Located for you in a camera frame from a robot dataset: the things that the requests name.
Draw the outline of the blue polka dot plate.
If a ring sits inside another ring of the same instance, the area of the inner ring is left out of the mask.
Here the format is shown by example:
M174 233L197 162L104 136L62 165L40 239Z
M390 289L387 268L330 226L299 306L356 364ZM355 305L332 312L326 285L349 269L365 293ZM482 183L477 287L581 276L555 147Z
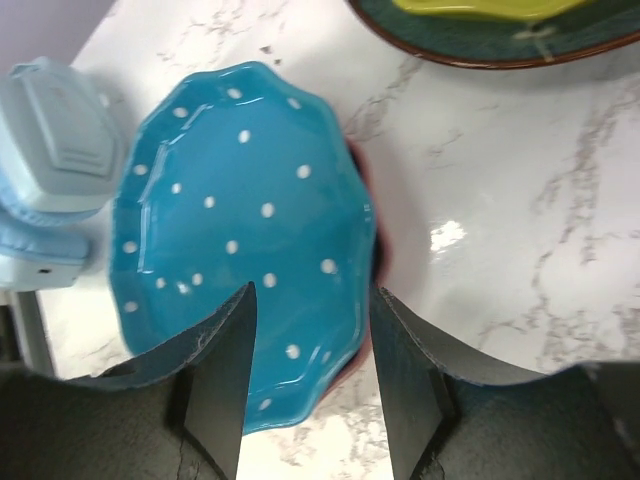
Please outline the blue polka dot plate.
M363 344L376 214L320 97L260 62L187 76L140 125L109 280L142 354L253 283L244 430L304 421Z

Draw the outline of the green polka dot plate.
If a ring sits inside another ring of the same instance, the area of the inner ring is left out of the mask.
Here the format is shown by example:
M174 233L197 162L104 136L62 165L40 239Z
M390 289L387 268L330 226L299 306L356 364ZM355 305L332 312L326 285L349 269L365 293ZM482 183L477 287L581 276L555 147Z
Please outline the green polka dot plate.
M486 17L514 22L547 20L588 4L585 0L393 0L402 11L423 16Z

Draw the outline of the dark plate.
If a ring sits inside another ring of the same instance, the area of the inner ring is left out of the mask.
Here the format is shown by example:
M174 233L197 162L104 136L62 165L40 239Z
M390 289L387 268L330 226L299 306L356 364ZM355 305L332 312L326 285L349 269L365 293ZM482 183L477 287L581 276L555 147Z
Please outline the dark plate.
M459 68L537 68L603 54L639 41L637 1L590 1L540 21L414 15L390 1L351 1L376 35L417 58Z

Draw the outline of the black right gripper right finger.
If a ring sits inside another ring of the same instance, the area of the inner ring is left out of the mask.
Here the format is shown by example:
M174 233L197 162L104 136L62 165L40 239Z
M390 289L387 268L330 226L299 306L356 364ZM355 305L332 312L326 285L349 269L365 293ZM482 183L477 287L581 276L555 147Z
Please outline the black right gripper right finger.
M543 375L421 319L385 289L370 325L397 479L635 479L639 365Z

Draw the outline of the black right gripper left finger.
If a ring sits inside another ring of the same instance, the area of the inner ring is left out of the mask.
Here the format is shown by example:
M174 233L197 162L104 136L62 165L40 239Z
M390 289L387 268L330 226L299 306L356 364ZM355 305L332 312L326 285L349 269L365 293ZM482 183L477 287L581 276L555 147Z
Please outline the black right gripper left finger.
M1 312L5 479L232 479L257 326L253 284L209 317L98 376L31 368Z

